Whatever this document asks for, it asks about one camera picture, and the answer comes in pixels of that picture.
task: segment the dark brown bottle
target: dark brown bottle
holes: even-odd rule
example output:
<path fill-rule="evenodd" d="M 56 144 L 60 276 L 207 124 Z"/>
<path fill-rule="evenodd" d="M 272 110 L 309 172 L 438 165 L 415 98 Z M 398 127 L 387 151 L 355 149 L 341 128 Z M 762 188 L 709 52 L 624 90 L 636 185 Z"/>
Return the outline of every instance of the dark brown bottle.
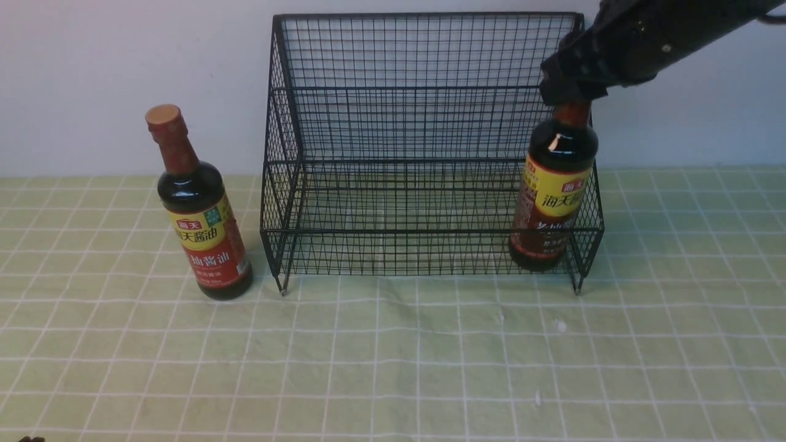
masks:
<path fill-rule="evenodd" d="M 158 180 L 158 195 L 196 283 L 214 300 L 239 297 L 254 275 L 221 174 L 197 158 L 178 106 L 156 106 L 145 120 L 166 168 Z"/>
<path fill-rule="evenodd" d="M 532 132 L 510 235 L 513 261 L 529 271 L 548 271 L 562 259 L 597 154 L 588 127 L 591 102 L 556 108 Z"/>

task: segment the brown bottle cap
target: brown bottle cap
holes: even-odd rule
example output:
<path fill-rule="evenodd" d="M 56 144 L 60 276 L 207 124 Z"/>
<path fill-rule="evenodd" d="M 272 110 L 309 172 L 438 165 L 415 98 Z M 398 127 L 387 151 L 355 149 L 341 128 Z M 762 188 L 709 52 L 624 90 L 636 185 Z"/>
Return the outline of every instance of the brown bottle cap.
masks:
<path fill-rule="evenodd" d="M 145 114 L 145 121 L 152 139 L 157 143 L 183 139 L 189 134 L 180 108 L 176 105 L 158 105 Z"/>

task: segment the black wire basket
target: black wire basket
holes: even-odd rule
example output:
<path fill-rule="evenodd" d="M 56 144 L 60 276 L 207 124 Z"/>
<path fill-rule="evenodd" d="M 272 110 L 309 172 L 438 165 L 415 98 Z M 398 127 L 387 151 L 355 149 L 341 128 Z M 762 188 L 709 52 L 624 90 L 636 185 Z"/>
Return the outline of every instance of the black wire basket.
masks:
<path fill-rule="evenodd" d="M 507 244 L 530 133 L 552 113 L 540 62 L 583 21 L 276 16 L 260 234 L 282 294 L 291 273 L 524 273 Z M 603 232 L 593 170 L 550 273 L 578 292 Z"/>

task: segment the robotic arm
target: robotic arm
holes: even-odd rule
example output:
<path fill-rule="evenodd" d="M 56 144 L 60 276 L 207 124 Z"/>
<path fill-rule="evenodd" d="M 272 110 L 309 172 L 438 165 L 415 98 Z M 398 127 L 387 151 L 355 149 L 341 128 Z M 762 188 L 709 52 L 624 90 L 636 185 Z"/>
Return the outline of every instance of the robotic arm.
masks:
<path fill-rule="evenodd" d="M 592 27 L 541 64 L 543 102 L 605 97 L 613 86 L 634 86 L 737 28 L 768 15 L 786 0 L 601 0 Z"/>

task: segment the bottle label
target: bottle label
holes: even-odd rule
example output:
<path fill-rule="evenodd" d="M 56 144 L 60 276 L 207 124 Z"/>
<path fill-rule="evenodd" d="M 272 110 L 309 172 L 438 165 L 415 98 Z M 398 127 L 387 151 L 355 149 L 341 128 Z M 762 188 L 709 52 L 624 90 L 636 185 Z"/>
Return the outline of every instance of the bottle label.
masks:
<path fill-rule="evenodd" d="M 248 269 L 245 247 L 226 195 L 204 212 L 169 212 L 169 216 L 194 276 L 202 286 L 220 289 L 245 274 Z"/>
<path fill-rule="evenodd" d="M 513 228 L 534 232 L 511 234 L 516 250 L 541 259 L 554 258 L 565 250 L 570 235 L 567 229 L 573 227 L 591 172 L 554 171 L 527 155 Z"/>

